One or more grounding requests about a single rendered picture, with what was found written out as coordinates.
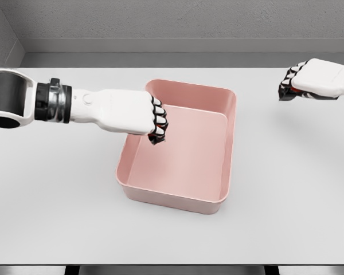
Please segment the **pink rectangular basket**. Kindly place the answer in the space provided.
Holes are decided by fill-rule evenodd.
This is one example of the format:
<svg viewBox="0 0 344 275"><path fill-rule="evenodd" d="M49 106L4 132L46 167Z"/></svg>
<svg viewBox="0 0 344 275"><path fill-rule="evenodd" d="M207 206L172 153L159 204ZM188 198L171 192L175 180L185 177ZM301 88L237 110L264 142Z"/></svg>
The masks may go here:
<svg viewBox="0 0 344 275"><path fill-rule="evenodd" d="M115 176L135 201L216 213L230 189L237 97L226 88L151 80L169 127L165 141L128 135Z"/></svg>

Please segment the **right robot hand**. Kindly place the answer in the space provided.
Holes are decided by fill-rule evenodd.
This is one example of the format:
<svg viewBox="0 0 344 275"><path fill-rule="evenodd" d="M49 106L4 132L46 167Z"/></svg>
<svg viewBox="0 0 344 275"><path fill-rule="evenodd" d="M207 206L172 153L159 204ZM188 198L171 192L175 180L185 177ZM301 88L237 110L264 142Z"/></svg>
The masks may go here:
<svg viewBox="0 0 344 275"><path fill-rule="evenodd" d="M290 84L300 90L296 97L337 100L339 97L337 77L342 68L343 65L312 58L289 67L280 84Z"/></svg>

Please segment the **black and red industrial switch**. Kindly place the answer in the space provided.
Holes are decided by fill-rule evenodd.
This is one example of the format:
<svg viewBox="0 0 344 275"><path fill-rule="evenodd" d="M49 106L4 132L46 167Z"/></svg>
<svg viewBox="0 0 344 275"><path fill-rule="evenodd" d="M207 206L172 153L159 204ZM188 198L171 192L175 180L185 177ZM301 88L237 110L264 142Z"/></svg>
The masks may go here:
<svg viewBox="0 0 344 275"><path fill-rule="evenodd" d="M148 134L148 139L152 145L156 145L165 140L166 126L165 125L155 125L155 129Z"/></svg>
<svg viewBox="0 0 344 275"><path fill-rule="evenodd" d="M290 84L280 84L278 88L278 95L280 101L291 101L293 100L300 90L292 87Z"/></svg>

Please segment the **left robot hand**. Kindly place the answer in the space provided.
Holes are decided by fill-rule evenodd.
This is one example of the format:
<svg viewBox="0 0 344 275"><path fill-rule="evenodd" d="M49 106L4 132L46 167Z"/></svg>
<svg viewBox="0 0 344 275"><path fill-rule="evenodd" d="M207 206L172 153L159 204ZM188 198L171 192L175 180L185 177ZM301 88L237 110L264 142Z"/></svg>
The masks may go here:
<svg viewBox="0 0 344 275"><path fill-rule="evenodd" d="M162 102L146 91L105 89L96 95L101 129L148 137L155 125L169 126Z"/></svg>

